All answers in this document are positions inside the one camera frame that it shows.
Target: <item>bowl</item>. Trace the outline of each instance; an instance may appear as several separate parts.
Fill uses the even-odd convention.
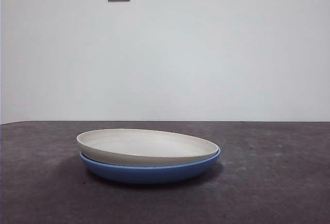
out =
[[[210,158],[182,165],[135,167],[117,166],[93,161],[80,152],[87,168],[100,177],[129,184],[162,184],[193,178],[209,169],[218,159],[220,148]]]
[[[171,166],[210,158],[218,146],[201,138],[154,130],[107,129],[77,136],[93,161],[119,166]]]

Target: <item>white bowl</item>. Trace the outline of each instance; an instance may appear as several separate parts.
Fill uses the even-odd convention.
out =
[[[208,140],[153,130],[93,130],[77,136],[89,159],[120,166],[171,166],[198,162],[215,155],[218,146]]]

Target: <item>blue plate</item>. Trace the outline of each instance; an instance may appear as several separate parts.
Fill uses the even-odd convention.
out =
[[[85,157],[80,152],[80,157],[93,173],[100,177],[129,184],[162,184],[176,182],[195,177],[210,168],[219,157],[221,150],[210,158],[202,161],[156,167],[116,166],[103,164]]]

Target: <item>dark gray table surface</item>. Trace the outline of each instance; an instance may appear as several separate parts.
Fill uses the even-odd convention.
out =
[[[90,173],[76,136],[134,128],[208,139],[187,181],[134,186]],[[1,125],[1,223],[330,223],[330,123],[31,121]]]

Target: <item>stacked plates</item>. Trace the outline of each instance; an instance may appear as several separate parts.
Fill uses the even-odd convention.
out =
[[[80,157],[93,173],[109,180],[157,184],[195,177],[220,155],[214,143],[152,130],[93,130],[77,136]]]

